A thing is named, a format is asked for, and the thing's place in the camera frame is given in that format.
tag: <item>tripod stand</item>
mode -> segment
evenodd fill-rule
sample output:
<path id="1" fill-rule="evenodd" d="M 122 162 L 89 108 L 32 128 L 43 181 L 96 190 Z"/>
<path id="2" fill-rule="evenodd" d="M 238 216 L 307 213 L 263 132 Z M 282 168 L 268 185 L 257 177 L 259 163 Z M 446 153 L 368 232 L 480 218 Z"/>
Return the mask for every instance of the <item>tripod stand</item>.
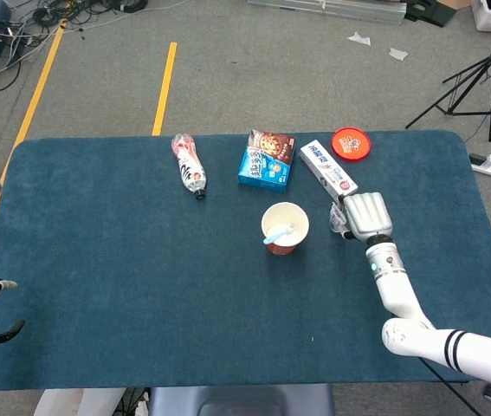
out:
<path id="1" fill-rule="evenodd" d="M 436 102 L 434 102 L 431 106 L 426 108 L 424 111 L 422 111 L 413 121 L 411 121 L 409 124 L 405 126 L 405 128 L 409 128 L 413 124 L 415 124 L 417 121 L 419 121 L 422 117 L 424 117 L 432 108 L 437 108 L 444 114 L 448 115 L 489 115 L 489 136 L 488 136 L 488 141 L 491 141 L 491 108 L 488 111 L 473 111 L 473 112 L 468 112 L 468 113 L 460 113 L 456 112 L 455 109 L 458 107 L 458 105 L 461 103 L 462 100 L 468 95 L 470 90 L 476 85 L 476 83 L 484 76 L 487 75 L 488 70 L 491 68 L 491 55 L 487 58 L 482 59 L 481 61 L 478 61 L 474 65 L 470 65 L 468 68 L 463 69 L 461 72 L 456 73 L 453 76 L 450 76 L 446 80 L 443 80 L 443 83 L 452 80 L 453 78 L 456 78 L 455 81 L 455 86 L 452 87 L 447 93 L 442 95 Z M 463 74 L 466 74 L 468 71 L 470 74 L 468 74 L 466 77 L 462 78 Z M 456 98 L 456 93 L 457 90 L 468 80 L 472 78 L 472 81 L 469 83 L 469 85 L 462 91 L 461 95 L 459 98 Z M 449 101 L 449 105 L 447 109 L 443 109 L 440 106 L 440 103 L 445 100 L 447 97 L 451 95 L 451 99 Z"/>

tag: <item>blue spoon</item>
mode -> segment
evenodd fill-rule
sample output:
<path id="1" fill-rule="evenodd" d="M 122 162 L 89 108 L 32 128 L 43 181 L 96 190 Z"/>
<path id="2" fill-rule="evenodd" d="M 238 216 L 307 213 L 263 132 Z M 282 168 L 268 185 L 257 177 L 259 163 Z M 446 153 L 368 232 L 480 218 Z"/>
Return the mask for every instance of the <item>blue spoon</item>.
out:
<path id="1" fill-rule="evenodd" d="M 266 245 L 269 245 L 276 241 L 278 238 L 291 234 L 292 232 L 294 232 L 294 227 L 289 225 L 284 231 L 276 232 L 274 235 L 266 237 L 264 240 L 262 240 L 262 242 Z"/>

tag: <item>paper cup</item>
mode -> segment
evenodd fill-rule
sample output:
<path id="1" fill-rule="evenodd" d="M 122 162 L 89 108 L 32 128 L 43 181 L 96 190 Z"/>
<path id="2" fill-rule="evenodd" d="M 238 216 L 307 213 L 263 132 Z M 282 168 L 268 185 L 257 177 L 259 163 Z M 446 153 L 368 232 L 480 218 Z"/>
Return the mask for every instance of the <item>paper cup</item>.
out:
<path id="1" fill-rule="evenodd" d="M 294 231 L 267 245 L 268 251 L 277 255 L 291 253 L 297 247 L 297 244 L 307 236 L 308 217 L 298 205 L 290 202 L 280 202 L 272 205 L 264 212 L 261 220 L 264 237 L 270 237 L 282 232 L 289 225 L 294 227 Z"/>

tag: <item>snack box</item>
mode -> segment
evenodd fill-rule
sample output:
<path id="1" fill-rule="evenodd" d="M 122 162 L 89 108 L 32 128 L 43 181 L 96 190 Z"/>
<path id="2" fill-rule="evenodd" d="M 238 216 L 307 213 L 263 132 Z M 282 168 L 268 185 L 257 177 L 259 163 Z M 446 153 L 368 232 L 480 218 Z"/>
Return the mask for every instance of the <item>snack box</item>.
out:
<path id="1" fill-rule="evenodd" d="M 339 196 L 346 197 L 359 188 L 317 140 L 304 145 L 299 151 L 299 158 L 334 200 L 337 201 Z"/>
<path id="2" fill-rule="evenodd" d="M 285 134 L 251 130 L 237 173 L 239 183 L 277 192 L 286 191 L 294 144 L 295 139 Z"/>

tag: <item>red lid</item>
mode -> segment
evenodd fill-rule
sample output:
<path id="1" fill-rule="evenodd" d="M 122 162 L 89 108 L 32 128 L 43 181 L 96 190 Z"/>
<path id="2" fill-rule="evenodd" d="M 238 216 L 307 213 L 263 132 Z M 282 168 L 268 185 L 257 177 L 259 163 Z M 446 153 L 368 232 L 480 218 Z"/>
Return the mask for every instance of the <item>red lid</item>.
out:
<path id="1" fill-rule="evenodd" d="M 333 134 L 332 149 L 344 160 L 357 161 L 370 153 L 371 142 L 368 134 L 360 128 L 344 127 Z"/>

